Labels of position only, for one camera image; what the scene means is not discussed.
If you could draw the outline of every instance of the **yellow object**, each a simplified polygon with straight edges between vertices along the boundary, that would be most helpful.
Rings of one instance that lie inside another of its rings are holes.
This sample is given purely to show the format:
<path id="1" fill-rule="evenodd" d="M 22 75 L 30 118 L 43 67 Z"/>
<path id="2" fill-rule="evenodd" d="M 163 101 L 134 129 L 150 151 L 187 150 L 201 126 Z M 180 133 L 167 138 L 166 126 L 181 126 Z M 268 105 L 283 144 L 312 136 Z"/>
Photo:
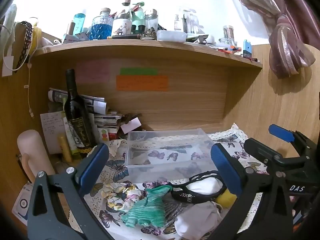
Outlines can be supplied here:
<path id="1" fill-rule="evenodd" d="M 35 23 L 33 30 L 32 30 L 32 43 L 29 50 L 29 55 L 33 53 L 34 50 L 37 49 L 38 44 L 40 44 L 42 36 L 42 31 L 39 27 L 37 27 L 37 23 Z"/>
<path id="2" fill-rule="evenodd" d="M 223 208 L 230 208 L 236 201 L 237 196 L 230 193 L 228 189 L 216 198 L 216 203 L 220 204 Z"/>
<path id="3" fill-rule="evenodd" d="M 58 134 L 58 142 L 60 144 L 60 148 L 62 150 L 62 154 L 67 163 L 72 162 L 71 152 L 68 145 L 67 137 L 64 133 Z"/>

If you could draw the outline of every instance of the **metal bolt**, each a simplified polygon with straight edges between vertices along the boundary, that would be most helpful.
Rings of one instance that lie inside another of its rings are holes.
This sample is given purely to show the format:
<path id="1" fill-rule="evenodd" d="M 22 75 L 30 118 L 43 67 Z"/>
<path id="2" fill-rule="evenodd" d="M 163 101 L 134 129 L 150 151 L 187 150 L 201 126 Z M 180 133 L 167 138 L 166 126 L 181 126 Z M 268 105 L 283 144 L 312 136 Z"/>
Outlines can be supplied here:
<path id="1" fill-rule="evenodd" d="M 73 173 L 75 171 L 75 168 L 74 167 L 69 167 L 69 168 L 67 168 L 67 173 L 68 174 L 71 174 L 71 173 Z"/>
<path id="2" fill-rule="evenodd" d="M 44 171 L 39 171 L 38 172 L 38 177 L 41 178 L 44 175 Z"/>
<path id="3" fill-rule="evenodd" d="M 250 167 L 246 167 L 245 172 L 251 174 L 251 173 L 254 173 L 254 169 Z"/>
<path id="4" fill-rule="evenodd" d="M 283 176 L 282 172 L 281 171 L 276 171 L 276 176 L 278 178 L 281 178 Z"/>

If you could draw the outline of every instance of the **curtain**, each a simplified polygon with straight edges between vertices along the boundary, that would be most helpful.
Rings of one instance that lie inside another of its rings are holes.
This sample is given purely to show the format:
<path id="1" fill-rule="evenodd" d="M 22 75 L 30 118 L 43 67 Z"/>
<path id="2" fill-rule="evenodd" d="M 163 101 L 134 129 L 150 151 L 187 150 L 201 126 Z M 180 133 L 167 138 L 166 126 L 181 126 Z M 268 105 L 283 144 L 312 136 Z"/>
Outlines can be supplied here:
<path id="1" fill-rule="evenodd" d="M 269 62 L 278 78 L 299 73 L 315 58 L 304 43 L 320 50 L 320 23 L 304 0 L 239 0 L 261 15 L 269 34 Z"/>

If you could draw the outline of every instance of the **wooden shelf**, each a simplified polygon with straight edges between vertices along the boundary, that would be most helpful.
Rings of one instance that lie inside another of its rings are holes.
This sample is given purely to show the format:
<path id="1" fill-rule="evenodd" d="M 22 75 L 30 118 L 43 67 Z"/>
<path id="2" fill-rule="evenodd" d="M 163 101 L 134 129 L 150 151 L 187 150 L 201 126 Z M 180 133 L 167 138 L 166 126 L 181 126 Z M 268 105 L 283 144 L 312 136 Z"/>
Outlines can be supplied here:
<path id="1" fill-rule="evenodd" d="M 93 57 L 160 58 L 201 62 L 216 66 L 262 68 L 262 64 L 251 62 L 246 58 L 226 54 L 204 45 L 191 44 L 188 42 L 178 43 L 141 40 L 80 41 L 46 46 L 38 49 L 34 54 L 34 57 L 41 58 L 51 56 L 68 59 Z"/>

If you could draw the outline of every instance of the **scrunchie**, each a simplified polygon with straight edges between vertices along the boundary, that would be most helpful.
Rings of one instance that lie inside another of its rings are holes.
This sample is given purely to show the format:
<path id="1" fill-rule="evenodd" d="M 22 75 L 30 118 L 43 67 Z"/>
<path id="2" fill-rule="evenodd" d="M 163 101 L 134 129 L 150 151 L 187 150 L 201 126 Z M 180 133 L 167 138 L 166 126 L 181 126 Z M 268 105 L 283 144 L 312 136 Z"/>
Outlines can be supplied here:
<path id="1" fill-rule="evenodd" d="M 107 199 L 108 207 L 127 213 L 142 193 L 132 183 L 110 183 L 103 186 L 101 196 Z"/>

